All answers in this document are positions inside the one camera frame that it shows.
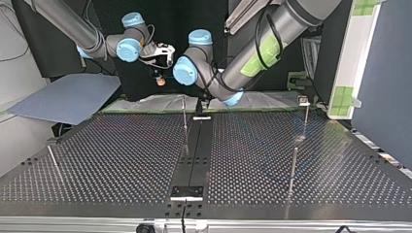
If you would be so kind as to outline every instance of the white panel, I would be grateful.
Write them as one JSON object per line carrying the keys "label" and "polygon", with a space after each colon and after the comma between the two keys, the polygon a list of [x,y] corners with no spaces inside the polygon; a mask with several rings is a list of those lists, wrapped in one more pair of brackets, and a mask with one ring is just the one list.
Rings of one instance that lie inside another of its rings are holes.
{"label": "white panel", "polygon": [[[11,5],[10,0],[1,1]],[[15,14],[4,6],[0,6],[0,10],[21,31]],[[19,56],[26,48],[25,40],[0,13],[0,60]],[[51,123],[4,112],[44,86],[45,79],[41,77],[30,50],[21,58],[0,61],[0,176],[39,151],[52,136]]]}
{"label": "white panel", "polygon": [[53,123],[20,116],[0,123],[0,177],[40,151],[52,137]]}
{"label": "white panel", "polygon": [[[11,5],[10,0],[3,2]],[[5,7],[1,7],[1,11],[21,31],[15,14]],[[2,14],[0,14],[0,32],[0,60],[24,53],[27,43]],[[4,111],[6,106],[10,107],[7,103],[27,96],[45,85],[45,79],[41,77],[30,51],[19,59],[0,61],[0,112]]]}

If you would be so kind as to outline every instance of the light blue joint cap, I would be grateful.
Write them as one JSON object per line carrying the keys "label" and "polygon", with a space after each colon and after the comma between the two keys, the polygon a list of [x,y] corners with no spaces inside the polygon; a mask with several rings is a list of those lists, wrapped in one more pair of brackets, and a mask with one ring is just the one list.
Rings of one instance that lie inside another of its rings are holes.
{"label": "light blue joint cap", "polygon": [[92,58],[93,58],[93,57],[89,56],[87,53],[85,53],[85,51],[84,51],[82,48],[80,48],[80,47],[78,47],[78,46],[76,46],[76,48],[77,48],[77,50],[78,50],[78,52],[79,52],[79,55],[80,55],[81,57],[83,57],[83,58],[88,58],[88,59],[92,59]]}
{"label": "light blue joint cap", "polygon": [[192,85],[197,81],[197,69],[187,57],[180,57],[173,67],[173,77],[183,85]]}
{"label": "light blue joint cap", "polygon": [[205,29],[197,29],[189,34],[189,44],[198,46],[212,45],[212,34]]}
{"label": "light blue joint cap", "polygon": [[243,93],[243,91],[237,92],[230,99],[224,100],[223,103],[229,107],[235,106],[237,105],[237,103],[239,103],[239,100],[242,98]]}
{"label": "light blue joint cap", "polygon": [[116,48],[116,54],[123,61],[133,62],[139,58],[141,49],[140,43],[137,40],[133,38],[125,38],[119,41]]}
{"label": "light blue joint cap", "polygon": [[121,19],[121,22],[123,23],[123,27],[131,27],[145,23],[140,13],[129,13]]}

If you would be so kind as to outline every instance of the cable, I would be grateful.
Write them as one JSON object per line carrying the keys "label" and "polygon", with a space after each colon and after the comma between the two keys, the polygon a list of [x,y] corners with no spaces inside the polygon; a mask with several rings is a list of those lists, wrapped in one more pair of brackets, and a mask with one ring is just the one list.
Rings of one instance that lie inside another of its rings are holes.
{"label": "cable", "polygon": [[34,0],[31,0],[31,10],[35,13],[38,13],[37,8],[36,8],[36,2]]}
{"label": "cable", "polygon": [[[263,57],[262,57],[261,52],[260,52],[260,36],[259,36],[260,33],[259,33],[259,32],[260,32],[260,26],[261,26],[261,21],[262,21],[262,19],[263,19],[263,16],[264,16],[264,14],[266,13],[266,11],[267,11],[267,9],[269,8],[269,6],[270,6],[270,4],[272,3],[272,1],[273,1],[273,0],[267,1],[266,5],[264,6],[263,10],[261,11],[261,13],[260,13],[260,15],[259,15],[259,17],[258,17],[258,20],[257,20],[257,27],[256,27],[256,30],[255,30],[255,46],[256,46],[256,49],[257,49],[257,57],[258,57],[261,65],[262,65],[266,70],[268,70],[270,67],[264,62]],[[272,30],[272,32],[273,32],[273,34],[274,34],[274,36],[275,36],[275,38],[276,38],[276,41],[278,42],[278,45],[279,45],[279,53],[278,53],[278,55],[277,55],[277,58],[280,59],[281,56],[282,56],[283,50],[284,50],[282,39],[281,39],[278,31],[276,30],[275,23],[273,22],[273,20],[272,20],[272,18],[270,17],[270,15],[266,15],[266,19],[267,19],[267,21],[268,21],[268,23],[269,23],[269,25],[270,25],[270,29]]]}
{"label": "cable", "polygon": [[316,92],[316,95],[318,95],[319,99],[321,100],[322,104],[325,106],[325,108],[328,110],[327,104],[324,101],[324,99],[322,98],[322,96],[319,94],[318,89],[315,86],[315,82],[312,80],[312,77],[309,74],[309,68],[308,68],[308,64],[306,62],[306,59],[303,59],[303,65],[305,66],[305,70],[307,71],[307,79],[309,79],[309,81],[312,83],[312,87]]}
{"label": "cable", "polygon": [[90,6],[91,0],[86,0],[85,6],[83,7],[82,10],[82,17],[86,16],[86,12],[88,11],[88,7]]}
{"label": "cable", "polygon": [[[12,13],[14,13],[14,14],[16,13],[12,6],[9,6],[8,4],[6,4],[4,2],[0,2],[0,7],[5,7],[7,9],[9,9]],[[1,9],[0,9],[0,13],[1,13],[1,15],[3,15],[3,17],[6,19],[6,21],[11,25],[12,29],[14,29],[16,31],[16,33],[25,41],[24,35],[13,24],[12,20],[6,15],[6,13]],[[24,50],[24,52],[22,54],[14,56],[14,57],[10,57],[10,58],[0,59],[0,62],[19,59],[19,58],[25,56],[28,52],[29,52],[29,46],[27,44],[27,47],[26,47],[26,49]]]}
{"label": "cable", "polygon": [[149,27],[152,28],[152,33],[151,33],[151,36],[149,37],[148,41],[145,43],[145,45],[148,45],[152,41],[152,38],[154,37],[154,34],[155,34],[155,26],[153,24],[149,24],[147,26],[148,31],[149,31]]}
{"label": "cable", "polygon": [[312,83],[313,89],[315,90],[316,94],[318,95],[319,99],[322,101],[322,104],[325,106],[325,108],[328,110],[327,104],[325,101],[322,99],[321,95],[318,92],[318,89],[315,87],[315,82],[313,82],[312,78],[308,77],[310,82]]}
{"label": "cable", "polygon": [[187,201],[185,201],[185,206],[183,207],[183,213],[182,213],[182,219],[181,219],[181,222],[182,222],[182,232],[183,232],[183,233],[186,233],[186,225],[185,225],[186,202],[187,202]]}
{"label": "cable", "polygon": [[88,9],[90,7],[90,4],[91,4],[91,0],[87,0],[86,6],[85,6],[85,8],[83,9],[83,12],[82,12],[82,16],[85,16],[87,21],[89,21],[89,19],[88,19]]}
{"label": "cable", "polygon": [[[262,57],[261,52],[260,52],[260,44],[259,44],[260,43],[260,35],[259,35],[260,33],[259,33],[259,31],[260,31],[261,22],[263,20],[263,16],[267,12],[267,10],[268,10],[270,4],[272,3],[272,1],[273,0],[267,1],[266,5],[262,9],[262,11],[261,11],[261,13],[260,13],[260,15],[257,19],[257,26],[256,26],[256,30],[255,30],[255,46],[256,46],[256,49],[257,49],[257,57],[258,57],[261,65],[266,69],[265,71],[269,70],[270,67],[264,62],[263,57]],[[279,32],[276,29],[276,26],[275,26],[275,23],[272,20],[272,17],[269,14],[266,14],[266,19],[267,19],[267,21],[269,23],[269,26],[270,26],[270,29],[272,30],[273,35],[275,36],[275,39],[276,39],[276,41],[279,45],[279,53],[276,55],[276,58],[278,60],[280,60],[282,55],[283,55],[283,51],[284,51],[282,38],[281,38]],[[233,89],[233,88],[229,87],[224,82],[222,74],[220,74],[219,71],[218,71],[217,64],[211,64],[211,66],[213,68],[215,68],[214,75],[213,75],[211,81],[213,79],[217,79],[217,81],[219,82],[219,84],[221,86],[223,86],[226,90],[231,91],[231,92],[242,92],[242,91],[251,89],[260,80],[260,78],[263,77],[263,74],[264,74],[264,72],[260,73],[260,75],[258,77],[255,77],[252,80],[250,80],[242,89]]]}
{"label": "cable", "polygon": [[100,67],[100,73],[103,73],[103,71],[105,71],[106,73],[108,73],[109,75],[113,76],[115,73],[112,73],[110,71],[108,71],[106,68],[103,67],[102,64],[100,64],[100,62],[93,60],[93,59],[88,59],[88,61],[91,61],[92,63],[94,63],[96,66]]}
{"label": "cable", "polygon": [[339,229],[337,229],[336,233],[341,233],[341,232],[343,232],[343,230],[347,230],[349,233],[356,233],[355,231],[351,231],[351,229],[349,229],[349,227],[345,226],[345,225],[339,227]]}

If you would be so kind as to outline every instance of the perforated metal table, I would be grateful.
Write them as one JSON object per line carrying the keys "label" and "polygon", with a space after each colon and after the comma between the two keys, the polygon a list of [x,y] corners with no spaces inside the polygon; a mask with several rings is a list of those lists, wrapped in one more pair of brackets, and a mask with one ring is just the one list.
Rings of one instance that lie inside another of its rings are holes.
{"label": "perforated metal table", "polygon": [[[0,216],[412,221],[412,181],[323,114],[190,120],[189,152],[183,122],[95,116],[51,146],[57,166],[44,149],[0,179]],[[203,201],[170,201],[174,186]]]}

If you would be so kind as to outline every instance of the green tape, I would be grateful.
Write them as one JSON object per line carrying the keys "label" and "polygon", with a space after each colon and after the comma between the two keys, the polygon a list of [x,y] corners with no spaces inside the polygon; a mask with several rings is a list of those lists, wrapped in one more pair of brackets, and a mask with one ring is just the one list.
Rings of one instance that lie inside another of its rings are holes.
{"label": "green tape", "polygon": [[[280,48],[278,41],[273,35],[268,36],[266,40],[264,40],[264,42],[260,45],[259,49],[263,61],[267,66],[270,67],[278,62],[276,55],[279,54]],[[264,70],[264,67],[260,63],[260,60],[258,59],[258,53],[256,52],[245,64],[240,73],[244,74],[247,77],[254,77],[262,70]]]}
{"label": "green tape", "polygon": [[356,0],[352,16],[372,16],[377,0]]}
{"label": "green tape", "polygon": [[347,116],[352,106],[353,92],[354,88],[351,86],[337,86],[334,91],[329,114],[333,116]]}

